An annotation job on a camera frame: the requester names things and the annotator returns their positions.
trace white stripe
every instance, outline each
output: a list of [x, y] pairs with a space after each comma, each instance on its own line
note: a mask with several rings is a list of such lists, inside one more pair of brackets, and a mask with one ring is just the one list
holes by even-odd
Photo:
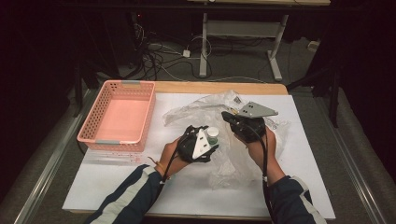
[[300, 178], [294, 176], [291, 179], [297, 181], [301, 187], [303, 188], [303, 193], [300, 194], [300, 199], [303, 201], [303, 204], [305, 206], [306, 211], [312, 215], [312, 217], [314, 218], [315, 222], [318, 224], [323, 224], [323, 223], [327, 223], [326, 220], [320, 215], [320, 213], [318, 212], [318, 210], [314, 207], [314, 205], [312, 205], [312, 203], [310, 203], [304, 196], [304, 194], [309, 191], [308, 186], [304, 183], [303, 180], [301, 180]]
[[141, 190], [142, 187], [146, 184], [147, 180], [149, 179], [149, 175], [153, 172], [155, 172], [155, 169], [151, 166], [143, 169], [143, 173], [140, 179], [132, 186], [129, 186], [115, 202], [108, 204], [103, 210], [102, 215], [99, 216], [92, 223], [113, 223], [119, 213], [122, 211], [122, 209], [134, 199], [134, 196], [137, 194], [137, 192], [139, 192], [139, 190]]

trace gray carpet floor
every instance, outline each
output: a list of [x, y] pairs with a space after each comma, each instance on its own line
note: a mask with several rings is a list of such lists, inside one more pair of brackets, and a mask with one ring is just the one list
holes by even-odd
[[[225, 56], [217, 55], [224, 54], [229, 49], [214, 48], [212, 55], [209, 57], [213, 73], [209, 79], [240, 77], [223, 79], [222, 81], [255, 82], [252, 79], [242, 78], [250, 77], [264, 82], [274, 82], [268, 61], [263, 58], [264, 52], [271, 48], [271, 44], [271, 41], [264, 40], [254, 47], [241, 45], [240, 49], [234, 49], [232, 53]], [[281, 83], [289, 84], [291, 81], [304, 76], [314, 56], [313, 52], [306, 49], [307, 44], [308, 41], [304, 39], [293, 44], [282, 43], [277, 55], [279, 67], [284, 77]], [[183, 50], [177, 45], [172, 46], [169, 44], [169, 46], [178, 52]], [[174, 56], [166, 55], [164, 57], [170, 60]], [[198, 62], [191, 60], [189, 62], [192, 63], [193, 71], [197, 75]], [[191, 66], [187, 63], [177, 64], [166, 70], [172, 77], [162, 70], [158, 74], [159, 80], [175, 80], [175, 77], [185, 80], [199, 80], [191, 75]], [[328, 100], [326, 98], [314, 98], [309, 88], [297, 88], [291, 91], [290, 94], [293, 95], [307, 139], [330, 195], [336, 220], [331, 220], [329, 223], [374, 223], [370, 213], [367, 212], [368, 208], [361, 200], [359, 188], [352, 180], [351, 173], [343, 161], [340, 143], [333, 134], [334, 129], [329, 126], [327, 116], [323, 112], [323, 110], [326, 110], [324, 106]], [[70, 98], [73, 102], [73, 92], [71, 92]], [[18, 213], [32, 192], [35, 182], [40, 177], [52, 155], [53, 149], [56, 148], [60, 139], [64, 137], [65, 132], [71, 125], [74, 111], [75, 105], [71, 104], [64, 116], [26, 164], [14, 187], [0, 205], [0, 223], [14, 223], [16, 220]], [[347, 98], [342, 91], [340, 91], [339, 95], [338, 124], [339, 128], [336, 131], [343, 137], [343, 142], [356, 162], [356, 166], [361, 172], [365, 183], [373, 193], [372, 196], [375, 198], [381, 214], [388, 223], [392, 223], [393, 220], [396, 220], [396, 188], [394, 182], [375, 155], [359, 122], [354, 117], [353, 111], [350, 110]], [[68, 142], [64, 159], [56, 176], [51, 180], [45, 197], [41, 202], [38, 202], [39, 206], [30, 219], [31, 223], [82, 223], [88, 216], [87, 214], [73, 214], [62, 210], [64, 199], [83, 159], [75, 139], [74, 135]], [[147, 217], [143, 223], [157, 223], [160, 221], [161, 223], [249, 223], [247, 221], [157, 217]]]

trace floor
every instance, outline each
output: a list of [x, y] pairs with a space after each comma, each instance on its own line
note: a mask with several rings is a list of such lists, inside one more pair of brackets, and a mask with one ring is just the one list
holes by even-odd
[[[280, 83], [287, 85], [305, 75], [315, 55], [314, 52], [307, 50], [308, 43], [306, 39], [292, 44], [282, 42], [276, 57], [283, 76]], [[162, 47], [161, 51], [167, 51], [155, 51], [162, 55], [162, 58], [157, 56], [156, 60], [163, 60], [163, 69], [157, 74], [158, 80], [274, 83], [271, 68], [265, 58], [265, 51], [270, 49], [272, 44], [270, 39], [214, 39], [212, 52], [208, 58], [212, 73], [207, 79], [193, 76], [198, 75], [198, 60], [172, 61], [180, 57], [179, 53], [184, 49], [181, 46], [173, 43], [155, 43], [149, 47], [152, 50]], [[191, 57], [199, 57], [199, 51], [193, 50]], [[130, 72], [128, 67], [120, 70], [125, 74]], [[148, 71], [148, 76], [154, 76], [154, 72]], [[339, 95], [338, 129], [334, 129], [327, 119], [327, 97], [314, 98], [309, 87], [296, 88], [290, 91], [290, 94], [293, 95], [336, 215], [336, 220], [329, 220], [329, 223], [390, 223], [395, 220], [394, 182], [370, 147], [342, 90]], [[73, 97], [74, 93], [70, 92], [72, 102], [70, 108], [26, 164], [13, 189], [0, 205], [0, 223], [14, 223], [17, 220], [25, 202], [33, 193], [37, 180], [46, 170], [46, 165], [53, 158], [60, 144], [64, 144], [62, 161], [59, 162], [59, 166], [51, 170], [56, 175], [43, 184], [42, 197], [33, 202], [34, 208], [28, 209], [26, 218], [20, 217], [18, 223], [82, 223], [88, 216], [88, 214], [73, 214], [62, 210], [68, 189], [83, 159], [83, 154], [75, 140], [76, 133], [70, 133], [71, 138], [66, 138], [69, 127], [76, 122], [73, 118], [76, 109]], [[87, 107], [90, 104], [89, 99], [85, 102]], [[367, 195], [370, 195], [371, 199], [365, 199]], [[159, 221], [161, 223], [254, 222], [146, 217], [143, 223]]]

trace person's left hand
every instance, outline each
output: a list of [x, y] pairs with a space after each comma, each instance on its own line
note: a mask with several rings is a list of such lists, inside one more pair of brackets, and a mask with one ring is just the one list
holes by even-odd
[[[177, 142], [180, 139], [177, 138], [175, 141], [172, 143], [168, 143], [165, 145], [163, 148], [163, 154], [161, 155], [161, 159], [159, 161], [159, 164], [157, 164], [154, 168], [161, 174], [161, 176], [164, 175], [165, 169], [168, 166], [169, 161], [171, 160], [171, 157], [173, 153], [176, 150], [177, 147]], [[175, 173], [179, 172], [181, 169], [186, 167], [189, 163], [186, 161], [183, 161], [177, 154], [175, 155], [175, 158], [173, 159], [171, 166], [169, 167], [168, 173], [166, 174], [167, 176], [174, 175]]]

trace white cap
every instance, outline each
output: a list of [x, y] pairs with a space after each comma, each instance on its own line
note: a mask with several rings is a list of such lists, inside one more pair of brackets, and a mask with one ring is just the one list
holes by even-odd
[[210, 127], [207, 129], [207, 135], [209, 135], [209, 137], [217, 137], [219, 135], [219, 129]]

